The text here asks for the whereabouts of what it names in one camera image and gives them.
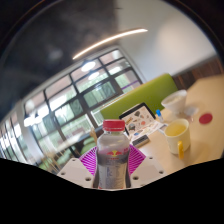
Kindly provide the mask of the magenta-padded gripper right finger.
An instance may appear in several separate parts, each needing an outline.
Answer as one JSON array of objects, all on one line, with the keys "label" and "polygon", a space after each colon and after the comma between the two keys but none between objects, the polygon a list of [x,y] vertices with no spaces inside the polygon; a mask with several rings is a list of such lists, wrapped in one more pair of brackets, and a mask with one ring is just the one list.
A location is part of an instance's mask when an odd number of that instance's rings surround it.
[{"label": "magenta-padded gripper right finger", "polygon": [[127,187],[140,188],[164,177],[165,170],[152,155],[130,146],[127,174]]}]

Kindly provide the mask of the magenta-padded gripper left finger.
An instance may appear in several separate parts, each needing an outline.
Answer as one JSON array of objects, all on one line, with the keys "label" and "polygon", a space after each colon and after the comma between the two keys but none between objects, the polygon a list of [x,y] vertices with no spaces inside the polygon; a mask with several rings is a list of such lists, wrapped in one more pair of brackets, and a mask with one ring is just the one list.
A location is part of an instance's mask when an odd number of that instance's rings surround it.
[{"label": "magenta-padded gripper left finger", "polygon": [[96,171],[96,147],[93,147],[80,158],[71,158],[58,176],[84,188],[95,188]]}]

